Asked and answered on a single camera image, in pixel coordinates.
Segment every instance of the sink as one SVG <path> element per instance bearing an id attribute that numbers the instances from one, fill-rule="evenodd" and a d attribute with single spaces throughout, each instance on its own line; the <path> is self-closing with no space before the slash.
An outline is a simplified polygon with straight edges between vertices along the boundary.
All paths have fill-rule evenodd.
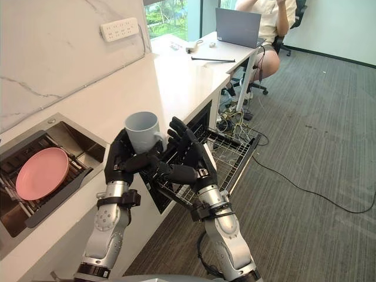
<path id="1" fill-rule="evenodd" d="M 17 175 L 31 156 L 47 147 L 66 152 L 68 175 L 51 194 L 23 200 L 15 190 Z M 0 147 L 0 259 L 103 169 L 106 147 L 102 139 L 59 113 Z"/>

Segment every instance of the wire rack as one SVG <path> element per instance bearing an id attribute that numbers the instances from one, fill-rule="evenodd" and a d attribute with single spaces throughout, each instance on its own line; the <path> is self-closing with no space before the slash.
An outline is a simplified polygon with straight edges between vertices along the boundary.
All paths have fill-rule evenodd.
<path id="1" fill-rule="evenodd" d="M 220 190 L 227 190 L 231 194 L 237 178 L 241 175 L 242 170 L 252 156 L 261 136 L 252 136 L 253 138 L 246 143 L 204 126 L 200 126 L 194 134 L 202 143 L 207 143 L 212 153 L 217 167 Z M 175 153 L 167 163 L 179 164 L 180 162 L 176 155 Z M 158 186 L 158 190 L 161 193 L 186 206 L 188 209 L 191 209 L 194 201 L 198 199 L 188 185 L 164 182 L 158 183 Z"/>

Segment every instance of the black chair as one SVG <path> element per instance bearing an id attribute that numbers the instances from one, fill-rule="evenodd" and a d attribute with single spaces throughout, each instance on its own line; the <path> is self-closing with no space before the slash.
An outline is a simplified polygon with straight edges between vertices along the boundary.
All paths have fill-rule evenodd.
<path id="1" fill-rule="evenodd" d="M 296 0 L 296 5 L 297 5 L 297 9 L 295 11 L 295 23 L 292 25 L 291 28 L 296 28 L 300 26 L 301 20 L 303 18 L 303 14 L 307 9 L 306 0 Z M 276 36 L 272 46 L 276 50 L 277 54 L 279 54 L 280 49 L 283 49 L 287 51 L 287 56 L 290 56 L 291 50 L 283 45 L 283 39 L 284 39 L 284 36 Z M 248 64 L 248 60 L 244 61 L 240 66 L 243 67 L 243 70 L 244 70 L 247 67 L 247 64 Z M 233 84 L 234 87 L 240 86 L 240 79 L 232 78 L 232 81 L 235 82 Z M 267 88 L 259 85 L 258 83 L 250 83 L 248 85 L 247 92 L 250 92 L 252 87 L 262 89 L 264 95 L 268 94 Z"/>
<path id="2" fill-rule="evenodd" d="M 307 0 L 296 0 L 296 6 L 297 6 L 297 8 L 296 8 L 296 11 L 295 11 L 295 22 L 292 25 L 291 29 L 297 28 L 298 26 L 300 26 L 301 20 L 302 20 L 303 15 L 304 15 L 304 12 L 307 9 L 306 1 Z M 287 56 L 289 56 L 289 57 L 291 56 L 291 50 L 288 47 L 284 46 L 283 43 L 280 46 L 280 49 L 286 50 L 287 51 Z"/>

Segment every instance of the laptop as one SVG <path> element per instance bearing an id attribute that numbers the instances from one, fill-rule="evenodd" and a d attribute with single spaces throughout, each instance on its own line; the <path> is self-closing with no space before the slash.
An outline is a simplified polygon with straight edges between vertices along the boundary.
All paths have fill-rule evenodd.
<path id="1" fill-rule="evenodd" d="M 217 39 L 250 48 L 260 46 L 261 15 L 249 12 L 216 8 Z"/>

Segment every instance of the white shirt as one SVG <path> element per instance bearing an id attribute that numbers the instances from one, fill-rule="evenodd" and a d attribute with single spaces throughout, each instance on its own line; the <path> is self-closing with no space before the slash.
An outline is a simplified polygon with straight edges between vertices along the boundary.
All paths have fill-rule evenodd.
<path id="1" fill-rule="evenodd" d="M 288 28 L 295 22 L 296 1 L 286 0 Z M 258 37 L 265 39 L 265 44 L 272 44 L 277 36 L 278 5 L 277 0 L 257 0 L 249 12 L 261 14 Z"/>

